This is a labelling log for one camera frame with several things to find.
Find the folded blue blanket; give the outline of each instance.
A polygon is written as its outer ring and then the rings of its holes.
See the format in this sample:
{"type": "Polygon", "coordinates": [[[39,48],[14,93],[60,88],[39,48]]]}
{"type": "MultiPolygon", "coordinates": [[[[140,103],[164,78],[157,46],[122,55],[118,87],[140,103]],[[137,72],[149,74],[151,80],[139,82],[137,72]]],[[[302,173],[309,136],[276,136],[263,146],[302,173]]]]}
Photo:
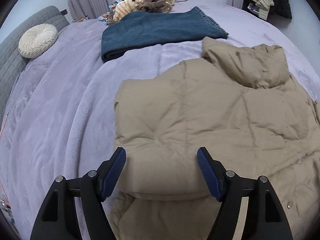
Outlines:
{"type": "Polygon", "coordinates": [[[198,7],[185,13],[157,14],[135,11],[109,26],[102,34],[101,57],[109,61],[130,49],[156,44],[224,38],[228,33],[198,7]]]}

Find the gray headboard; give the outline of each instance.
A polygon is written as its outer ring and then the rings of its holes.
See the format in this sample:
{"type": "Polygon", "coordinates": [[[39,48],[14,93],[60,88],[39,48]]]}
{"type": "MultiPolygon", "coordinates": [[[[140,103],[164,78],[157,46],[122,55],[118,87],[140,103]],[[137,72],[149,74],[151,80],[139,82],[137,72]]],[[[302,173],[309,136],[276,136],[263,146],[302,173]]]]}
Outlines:
{"type": "Polygon", "coordinates": [[[58,32],[69,25],[58,8],[48,6],[21,23],[0,44],[0,124],[14,82],[29,61],[29,59],[22,57],[18,51],[19,40],[26,30],[42,23],[54,25],[58,32]]]}

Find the metal screw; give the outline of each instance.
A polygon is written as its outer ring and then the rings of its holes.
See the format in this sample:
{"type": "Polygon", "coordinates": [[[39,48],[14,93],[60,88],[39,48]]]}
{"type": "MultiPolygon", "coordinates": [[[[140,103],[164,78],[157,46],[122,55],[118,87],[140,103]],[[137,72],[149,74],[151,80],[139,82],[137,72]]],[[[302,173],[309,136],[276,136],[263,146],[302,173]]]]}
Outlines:
{"type": "Polygon", "coordinates": [[[94,177],[94,176],[96,176],[96,175],[97,175],[97,172],[96,172],[96,171],[89,171],[89,172],[88,172],[88,176],[91,177],[91,178],[94,177]]]}
{"type": "Polygon", "coordinates": [[[292,208],[292,207],[293,207],[293,201],[290,200],[290,201],[288,202],[288,204],[287,204],[287,208],[290,209],[290,208],[292,208]]]}
{"type": "Polygon", "coordinates": [[[232,177],[235,175],[235,173],[234,173],[233,171],[227,171],[227,172],[226,172],[226,175],[227,175],[228,177],[232,178],[232,177]]]}
{"type": "Polygon", "coordinates": [[[63,177],[62,176],[56,177],[56,182],[61,182],[61,181],[63,181],[63,177]]]}
{"type": "Polygon", "coordinates": [[[263,183],[266,183],[268,181],[268,178],[266,176],[261,176],[260,177],[260,180],[263,182],[263,183]]]}

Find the round white pillow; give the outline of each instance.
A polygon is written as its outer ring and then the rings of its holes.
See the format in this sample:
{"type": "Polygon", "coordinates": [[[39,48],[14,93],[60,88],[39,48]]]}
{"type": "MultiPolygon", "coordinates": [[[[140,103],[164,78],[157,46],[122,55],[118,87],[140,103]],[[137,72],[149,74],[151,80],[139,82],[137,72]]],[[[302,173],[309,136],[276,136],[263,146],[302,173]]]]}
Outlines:
{"type": "Polygon", "coordinates": [[[39,24],[27,30],[19,41],[19,52],[25,58],[35,58],[57,40],[58,31],[51,24],[39,24]]]}

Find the beige puffer jacket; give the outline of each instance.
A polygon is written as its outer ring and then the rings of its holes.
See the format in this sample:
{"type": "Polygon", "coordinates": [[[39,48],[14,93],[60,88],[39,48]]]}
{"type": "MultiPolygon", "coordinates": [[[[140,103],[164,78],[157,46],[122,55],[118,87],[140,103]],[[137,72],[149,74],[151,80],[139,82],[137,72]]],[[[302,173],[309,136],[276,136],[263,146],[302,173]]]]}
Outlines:
{"type": "Polygon", "coordinates": [[[303,238],[319,209],[318,111],[280,46],[237,48],[206,37],[203,58],[152,80],[124,81],[115,100],[116,146],[127,163],[109,215],[117,239],[207,238],[220,203],[197,165],[199,147],[239,176],[267,176],[294,239],[303,238]]]}

